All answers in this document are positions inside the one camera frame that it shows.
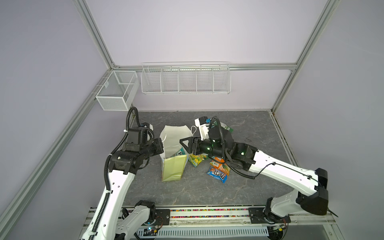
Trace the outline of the pink-teal Fox's candy packet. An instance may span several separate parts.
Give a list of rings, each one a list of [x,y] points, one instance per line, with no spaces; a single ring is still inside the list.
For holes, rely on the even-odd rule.
[[[183,147],[181,147],[175,154],[174,156],[182,156],[182,155],[187,155],[188,153],[185,151]]]

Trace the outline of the white and green paper bag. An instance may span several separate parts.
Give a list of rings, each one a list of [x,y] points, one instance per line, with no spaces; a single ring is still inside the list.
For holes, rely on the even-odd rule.
[[[164,152],[162,159],[162,181],[177,181],[182,178],[185,166],[189,159],[186,148],[180,144],[181,139],[192,137],[196,129],[188,126],[165,126],[160,134]]]

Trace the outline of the blue M&M's packet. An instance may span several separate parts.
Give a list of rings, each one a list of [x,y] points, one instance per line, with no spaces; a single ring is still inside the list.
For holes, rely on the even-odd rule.
[[[220,180],[223,184],[227,181],[227,175],[216,168],[210,168],[207,174],[217,180]]]

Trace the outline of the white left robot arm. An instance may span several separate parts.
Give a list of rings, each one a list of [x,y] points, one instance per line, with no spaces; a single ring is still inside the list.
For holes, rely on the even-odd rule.
[[[103,175],[105,188],[83,240],[139,239],[138,229],[156,220],[156,207],[151,201],[139,201],[132,213],[123,212],[123,203],[138,171],[149,159],[164,152],[162,140],[155,138],[148,123],[140,123],[139,112],[131,107],[126,118],[125,134],[108,154]]]

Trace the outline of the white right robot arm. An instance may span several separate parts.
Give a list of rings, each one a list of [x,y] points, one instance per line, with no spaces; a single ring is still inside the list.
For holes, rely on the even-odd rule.
[[[205,154],[220,158],[230,169],[247,179],[264,175],[293,190],[277,198],[269,198],[263,209],[252,214],[252,219],[266,224],[289,223],[290,214],[305,211],[317,216],[332,214],[329,208],[328,172],[318,168],[306,170],[275,159],[256,147],[233,140],[217,117],[195,120],[199,137],[180,139],[189,154]]]

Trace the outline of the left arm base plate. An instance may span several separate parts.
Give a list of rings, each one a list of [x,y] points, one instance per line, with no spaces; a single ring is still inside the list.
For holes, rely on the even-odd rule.
[[[153,220],[149,220],[142,224],[142,226],[168,226],[171,220],[170,209],[156,209],[156,214]]]

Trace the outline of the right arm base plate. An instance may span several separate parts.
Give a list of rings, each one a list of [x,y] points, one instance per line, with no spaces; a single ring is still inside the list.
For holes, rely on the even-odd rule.
[[[265,214],[265,208],[249,208],[249,216],[252,224],[289,224],[291,223],[290,216],[278,217],[273,214]]]

